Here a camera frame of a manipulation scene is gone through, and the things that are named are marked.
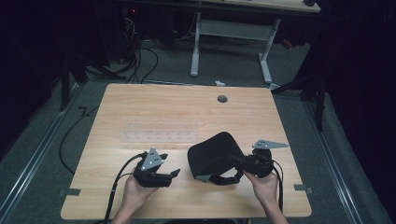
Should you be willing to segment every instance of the white desk frame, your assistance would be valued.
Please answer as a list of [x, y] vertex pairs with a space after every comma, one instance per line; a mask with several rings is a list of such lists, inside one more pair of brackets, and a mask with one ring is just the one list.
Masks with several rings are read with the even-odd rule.
[[245, 38], [254, 40], [266, 41], [265, 49], [263, 53], [259, 54], [260, 64], [262, 66], [262, 75], [264, 81], [268, 84], [272, 83], [271, 74], [268, 69], [267, 57], [270, 52], [270, 48], [274, 41], [277, 28], [279, 26], [280, 19], [276, 19], [272, 26], [265, 25], [254, 25], [228, 21], [210, 21], [202, 20], [201, 12], [197, 13], [196, 20], [196, 31], [195, 31], [195, 45], [194, 52], [192, 54], [191, 63], [191, 76], [198, 76], [199, 68], [199, 41], [201, 35], [217, 35], [234, 38]]

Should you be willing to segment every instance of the silver metal bracket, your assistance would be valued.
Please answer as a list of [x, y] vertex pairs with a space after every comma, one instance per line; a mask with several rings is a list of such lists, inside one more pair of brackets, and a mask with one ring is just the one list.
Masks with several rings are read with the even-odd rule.
[[259, 149], [270, 149], [270, 148], [288, 147], [288, 146], [289, 146], [288, 144], [271, 142], [266, 140], [259, 140], [257, 141], [257, 143], [253, 145], [254, 148], [259, 148]]
[[149, 152], [147, 157], [145, 158], [145, 161], [143, 162], [142, 171], [145, 171], [147, 169], [160, 166], [163, 164], [163, 158], [158, 154], [157, 150], [155, 147], [152, 147]]

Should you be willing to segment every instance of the table top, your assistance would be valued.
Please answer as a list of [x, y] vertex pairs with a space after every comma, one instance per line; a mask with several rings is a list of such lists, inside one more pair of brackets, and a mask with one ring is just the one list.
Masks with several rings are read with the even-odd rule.
[[[219, 102], [220, 95], [228, 101]], [[272, 93], [265, 88], [108, 85], [70, 186], [80, 193], [66, 196], [62, 218], [104, 218], [120, 168], [151, 147], [168, 154], [158, 174], [181, 171], [169, 188], [152, 194], [134, 218], [265, 217], [245, 176], [229, 186], [193, 178], [188, 149], [220, 132], [230, 133], [245, 155], [258, 140], [289, 143]], [[285, 216], [310, 216], [305, 192], [294, 189], [303, 183], [290, 147], [271, 151], [284, 172]], [[223, 176], [234, 173], [232, 169]], [[119, 181], [111, 217], [120, 206], [125, 180], [126, 176]]]
[[307, 6], [303, 0], [200, 0], [207, 3], [230, 4], [244, 7], [266, 7], [272, 9], [291, 10], [299, 12], [320, 12], [320, 7], [315, 3]]

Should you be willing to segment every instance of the wire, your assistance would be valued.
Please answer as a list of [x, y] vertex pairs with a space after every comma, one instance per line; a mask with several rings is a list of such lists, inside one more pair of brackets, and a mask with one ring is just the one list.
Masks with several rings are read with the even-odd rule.
[[110, 217], [111, 207], [113, 206], [114, 195], [116, 194], [116, 189], [117, 189], [118, 182], [123, 176], [125, 176], [125, 175], [122, 174], [122, 172], [128, 166], [128, 164], [131, 163], [131, 161], [133, 161], [133, 160], [135, 160], [136, 158], [139, 158], [139, 157], [143, 158], [144, 155], [145, 155], [144, 153], [140, 153], [140, 154], [137, 154], [137, 155], [133, 156], [131, 159], [129, 159], [127, 162], [125, 162], [125, 164], [122, 166], [122, 168], [120, 169], [119, 173], [117, 174], [117, 177], [116, 177], [116, 179], [114, 180], [114, 183], [113, 183], [113, 188], [111, 189], [111, 193], [110, 193], [110, 196], [108, 198], [108, 205], [107, 205], [105, 221], [104, 221], [105, 224], [107, 224], [108, 219]]
[[194, 22], [195, 22], [196, 16], [197, 16], [197, 12], [194, 13], [194, 17], [192, 18], [192, 22], [191, 22], [191, 26], [190, 26], [189, 31], [185, 35], [183, 35], [181, 38], [174, 39], [175, 42], [178, 41], [178, 40], [184, 40], [184, 39], [188, 39], [188, 38], [191, 38], [191, 37], [195, 36], [195, 35], [190, 35], [190, 36], [188, 36], [188, 35], [191, 33], [192, 27], [194, 26]]
[[125, 80], [125, 83], [128, 83], [131, 80], [132, 77], [133, 78], [136, 77], [136, 79], [137, 79], [137, 69], [140, 67], [140, 63], [142, 61], [142, 55], [141, 55], [141, 52], [140, 52], [141, 44], [142, 43], [139, 42], [139, 48], [138, 48], [139, 60], [138, 60], [138, 64], [137, 64], [137, 66], [136, 66], [136, 64], [134, 65], [134, 72]]
[[151, 68], [151, 70], [147, 73], [147, 74], [145, 74], [143, 77], [142, 77], [142, 80], [140, 80], [140, 84], [143, 84], [143, 81], [146, 79], [146, 77], [152, 72], [152, 71], [154, 71], [154, 69], [157, 67], [157, 65], [158, 65], [158, 55], [154, 52], [154, 51], [152, 51], [151, 49], [145, 49], [145, 50], [148, 50], [148, 51], [150, 51], [151, 53], [153, 53], [154, 54], [154, 56], [155, 56], [155, 58], [156, 58], [156, 62], [155, 62], [155, 64], [154, 64], [154, 66]]
[[275, 168], [275, 166], [273, 165], [273, 169], [277, 175], [277, 179], [279, 181], [279, 198], [278, 198], [278, 205], [280, 208], [280, 211], [283, 211], [283, 169], [282, 167], [279, 165], [279, 163], [277, 163], [277, 161], [274, 161], [280, 168], [282, 176], [279, 175], [279, 171]]
[[59, 159], [61, 160], [62, 165], [64, 166], [64, 168], [66, 168], [67, 171], [70, 172], [70, 174], [74, 175], [75, 171], [73, 171], [65, 162], [64, 162], [64, 157], [62, 154], [62, 150], [63, 150], [63, 146], [64, 146], [64, 141], [67, 137], [67, 135], [69, 135], [71, 133], [71, 131], [79, 124], [80, 121], [82, 121], [84, 118], [88, 117], [93, 111], [95, 111], [97, 108], [99, 108], [99, 105], [96, 106], [94, 109], [90, 110], [87, 114], [83, 115], [81, 118], [79, 118], [78, 120], [76, 120], [76, 122], [67, 130], [66, 134], [64, 135], [64, 137], [62, 138], [61, 144], [59, 145]]

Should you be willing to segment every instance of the hand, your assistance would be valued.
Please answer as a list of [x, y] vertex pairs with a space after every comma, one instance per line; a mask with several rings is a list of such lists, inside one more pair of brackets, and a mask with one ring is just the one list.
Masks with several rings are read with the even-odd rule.
[[264, 178], [258, 178], [246, 171], [244, 171], [244, 173], [253, 185], [254, 194], [262, 205], [265, 205], [266, 203], [276, 203], [278, 180], [275, 174], [271, 173]]
[[115, 215], [112, 224], [130, 223], [134, 213], [139, 210], [158, 188], [141, 187], [133, 175], [129, 175], [125, 182], [122, 203], [119, 211]]
[[244, 171], [244, 173], [253, 185], [254, 194], [262, 205], [269, 223], [288, 223], [276, 202], [276, 190], [278, 182], [277, 176], [271, 173], [264, 178], [258, 178], [257, 176], [246, 171]]

